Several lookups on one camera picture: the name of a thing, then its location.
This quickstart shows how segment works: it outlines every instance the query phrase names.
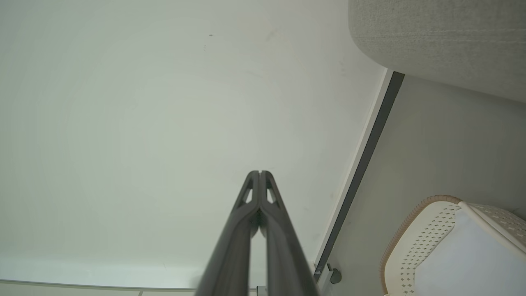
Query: gray cushion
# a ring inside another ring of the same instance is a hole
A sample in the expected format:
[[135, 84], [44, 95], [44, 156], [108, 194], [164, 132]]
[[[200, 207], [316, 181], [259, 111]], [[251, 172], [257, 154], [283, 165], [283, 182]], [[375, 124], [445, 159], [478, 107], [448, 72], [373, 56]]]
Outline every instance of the gray cushion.
[[349, 28], [385, 67], [526, 102], [526, 0], [350, 0]]

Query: gray fabric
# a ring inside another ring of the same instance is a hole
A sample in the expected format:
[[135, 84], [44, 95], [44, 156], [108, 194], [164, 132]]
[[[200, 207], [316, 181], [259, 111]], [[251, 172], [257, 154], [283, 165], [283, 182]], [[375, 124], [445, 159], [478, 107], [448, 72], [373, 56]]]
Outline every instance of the gray fabric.
[[526, 102], [526, 0], [350, 0], [349, 28], [385, 67]]

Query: floor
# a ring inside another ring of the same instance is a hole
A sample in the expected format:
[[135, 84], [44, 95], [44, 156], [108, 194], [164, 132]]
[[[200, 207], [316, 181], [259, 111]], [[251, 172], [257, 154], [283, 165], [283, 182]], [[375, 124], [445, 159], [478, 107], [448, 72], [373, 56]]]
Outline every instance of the floor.
[[332, 295], [383, 295], [379, 262], [423, 199], [448, 194], [526, 219], [526, 104], [406, 76], [329, 263]]

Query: gray floor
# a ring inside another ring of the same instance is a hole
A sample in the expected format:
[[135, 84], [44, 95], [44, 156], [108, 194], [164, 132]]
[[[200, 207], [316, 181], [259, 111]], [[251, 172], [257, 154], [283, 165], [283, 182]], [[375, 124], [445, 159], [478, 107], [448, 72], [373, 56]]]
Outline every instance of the gray floor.
[[329, 263], [337, 295], [383, 295], [379, 261], [436, 194], [526, 218], [526, 104], [406, 76]]

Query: gray fabric sofa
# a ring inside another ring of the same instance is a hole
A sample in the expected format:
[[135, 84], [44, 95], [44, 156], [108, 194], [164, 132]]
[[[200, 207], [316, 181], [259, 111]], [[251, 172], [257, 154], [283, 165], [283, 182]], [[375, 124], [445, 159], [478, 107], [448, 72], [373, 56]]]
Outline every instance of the gray fabric sofa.
[[350, 0], [349, 29], [394, 71], [526, 102], [526, 0]]

